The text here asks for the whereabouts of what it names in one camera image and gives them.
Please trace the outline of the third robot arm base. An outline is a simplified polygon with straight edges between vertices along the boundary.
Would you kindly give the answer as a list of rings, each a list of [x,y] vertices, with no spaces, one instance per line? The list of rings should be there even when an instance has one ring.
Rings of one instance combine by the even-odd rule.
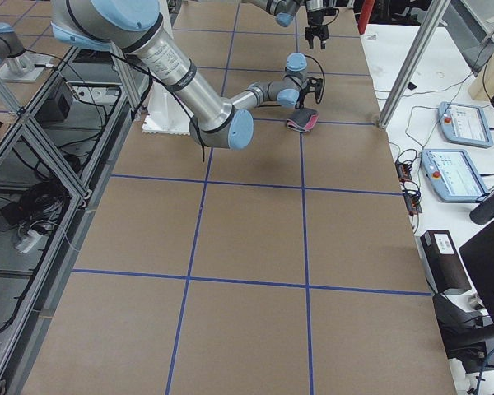
[[[50,55],[29,53],[15,30],[0,22],[0,78],[9,82],[34,82],[47,65]]]

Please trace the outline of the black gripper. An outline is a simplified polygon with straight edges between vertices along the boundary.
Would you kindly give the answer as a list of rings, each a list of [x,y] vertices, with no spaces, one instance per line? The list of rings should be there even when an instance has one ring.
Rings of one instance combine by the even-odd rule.
[[[300,89],[299,98],[298,98],[298,107],[304,107],[304,101],[308,94],[313,94],[317,97],[318,91],[318,79],[314,77],[307,77],[305,85]]]
[[[324,24],[324,9],[308,10],[306,12],[308,26],[305,28],[305,37],[309,49],[314,48],[314,37],[320,38],[320,49],[325,50],[329,39],[329,29]]]

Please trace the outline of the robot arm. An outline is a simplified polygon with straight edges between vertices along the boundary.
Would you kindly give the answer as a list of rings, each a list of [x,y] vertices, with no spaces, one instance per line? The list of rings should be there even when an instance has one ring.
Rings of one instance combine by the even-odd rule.
[[[295,19],[297,12],[305,7],[307,26],[305,27],[305,40],[309,48],[314,48],[315,38],[319,39],[320,48],[325,49],[329,39],[328,23],[324,18],[338,17],[339,10],[335,7],[335,1],[322,0],[249,0],[247,3],[263,9],[267,14],[274,16],[275,21],[282,27],[288,27]]]
[[[324,82],[308,74],[303,53],[291,53],[280,81],[255,82],[231,99],[219,96],[196,64],[165,30],[157,1],[54,1],[54,37],[82,49],[117,46],[139,58],[154,79],[192,113],[189,132],[198,144],[240,150],[254,135],[250,111],[265,102],[300,109],[306,95],[319,99]]]

